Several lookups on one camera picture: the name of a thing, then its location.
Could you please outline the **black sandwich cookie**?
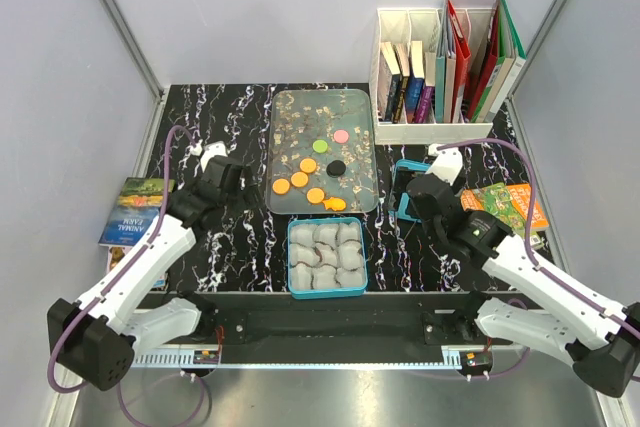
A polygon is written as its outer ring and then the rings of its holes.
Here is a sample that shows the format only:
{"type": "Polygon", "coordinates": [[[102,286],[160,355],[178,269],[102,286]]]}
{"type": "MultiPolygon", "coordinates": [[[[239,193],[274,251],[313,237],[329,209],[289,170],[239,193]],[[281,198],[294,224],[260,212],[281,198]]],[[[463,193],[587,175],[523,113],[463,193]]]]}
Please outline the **black sandwich cookie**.
{"type": "Polygon", "coordinates": [[[326,173],[331,178],[338,178],[345,174],[346,164],[341,160],[334,160],[327,165],[326,173]]]}

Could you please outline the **pink round cookie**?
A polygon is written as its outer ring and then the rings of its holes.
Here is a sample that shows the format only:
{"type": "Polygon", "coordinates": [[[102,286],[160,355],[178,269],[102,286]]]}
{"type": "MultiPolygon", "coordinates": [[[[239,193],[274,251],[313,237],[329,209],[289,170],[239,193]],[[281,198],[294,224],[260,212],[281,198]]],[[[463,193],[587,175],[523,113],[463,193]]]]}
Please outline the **pink round cookie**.
{"type": "Polygon", "coordinates": [[[333,134],[333,140],[336,143],[344,144],[349,140],[349,133],[343,129],[336,130],[333,134]]]}

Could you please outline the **green round cookie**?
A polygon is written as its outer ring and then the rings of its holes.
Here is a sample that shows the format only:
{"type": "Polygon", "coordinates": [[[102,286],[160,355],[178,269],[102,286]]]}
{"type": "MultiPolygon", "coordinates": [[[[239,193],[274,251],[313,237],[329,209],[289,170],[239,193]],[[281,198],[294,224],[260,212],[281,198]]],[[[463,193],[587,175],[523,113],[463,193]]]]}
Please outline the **green round cookie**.
{"type": "Polygon", "coordinates": [[[325,140],[316,140],[312,144],[313,150],[316,153],[325,153],[328,150],[328,143],[325,140]]]}

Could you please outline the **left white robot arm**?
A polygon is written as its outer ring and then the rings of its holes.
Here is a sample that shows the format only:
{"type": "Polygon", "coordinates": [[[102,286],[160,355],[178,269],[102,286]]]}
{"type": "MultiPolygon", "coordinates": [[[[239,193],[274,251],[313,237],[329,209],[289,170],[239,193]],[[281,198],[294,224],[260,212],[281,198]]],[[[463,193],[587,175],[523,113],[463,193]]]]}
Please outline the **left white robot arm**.
{"type": "Polygon", "coordinates": [[[196,343],[215,333],[215,306],[183,293],[152,310],[136,309],[160,275],[220,220],[222,213],[261,202],[250,167],[214,156],[182,189],[165,194],[148,231],[117,267],[76,301],[58,299],[47,312],[49,385],[59,393],[54,368],[61,365],[101,391],[116,386],[134,359],[175,338],[196,343]]]}

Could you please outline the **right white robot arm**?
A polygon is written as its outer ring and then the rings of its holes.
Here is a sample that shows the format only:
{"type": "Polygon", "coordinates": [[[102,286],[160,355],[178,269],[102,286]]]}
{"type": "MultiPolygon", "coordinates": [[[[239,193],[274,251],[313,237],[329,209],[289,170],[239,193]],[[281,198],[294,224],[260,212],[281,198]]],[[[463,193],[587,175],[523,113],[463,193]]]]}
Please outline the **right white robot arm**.
{"type": "Polygon", "coordinates": [[[391,207],[416,221],[427,239],[463,265],[518,289],[539,306],[517,308],[483,292],[434,323],[441,342],[482,337],[504,339],[568,365],[595,391],[619,398],[636,380],[639,366],[639,306],[601,296],[527,250],[507,224],[483,210],[466,210],[458,181],[443,167],[396,168],[391,207]]]}

